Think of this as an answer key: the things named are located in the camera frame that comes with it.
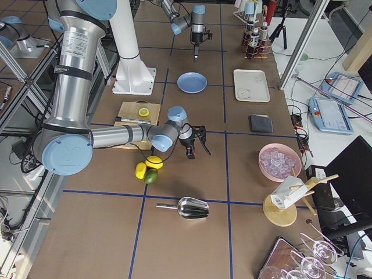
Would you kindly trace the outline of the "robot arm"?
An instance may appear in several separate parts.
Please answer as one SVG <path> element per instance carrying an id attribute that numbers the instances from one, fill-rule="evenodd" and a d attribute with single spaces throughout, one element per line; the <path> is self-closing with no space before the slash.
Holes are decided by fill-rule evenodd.
<path id="1" fill-rule="evenodd" d="M 161 0 L 150 2 L 164 11 L 171 24 L 171 30 L 174 35 L 180 35 L 190 28 L 189 41 L 193 46 L 193 56 L 196 62 L 199 58 L 200 46 L 205 41 L 212 40 L 213 38 L 213 34 L 205 25 L 205 5 L 195 4 L 192 11 L 189 12 L 181 2 L 178 2 L 186 11 L 186 14 L 182 16 L 176 8 L 173 7 L 176 1 Z"/>
<path id="2" fill-rule="evenodd" d="M 161 151 L 175 142 L 195 157 L 194 141 L 206 143 L 203 126 L 192 126 L 184 108 L 172 107 L 162 126 L 140 123 L 132 126 L 90 129 L 86 114 L 95 58 L 100 40 L 111 28 L 119 65 L 114 93 L 150 95 L 156 70 L 140 58 L 129 1 L 49 1 L 46 5 L 51 29 L 63 33 L 51 116 L 35 139 L 35 157 L 50 172 L 69 176 L 84 169 L 95 148 L 148 141 Z"/>

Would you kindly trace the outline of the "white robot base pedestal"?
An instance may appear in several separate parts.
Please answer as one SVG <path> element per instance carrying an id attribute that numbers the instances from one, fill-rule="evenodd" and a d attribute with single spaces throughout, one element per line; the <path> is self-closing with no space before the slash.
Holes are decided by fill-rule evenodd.
<path id="1" fill-rule="evenodd" d="M 151 95 L 156 69 L 141 60 L 129 1 L 108 1 L 110 26 L 119 55 L 114 94 Z"/>

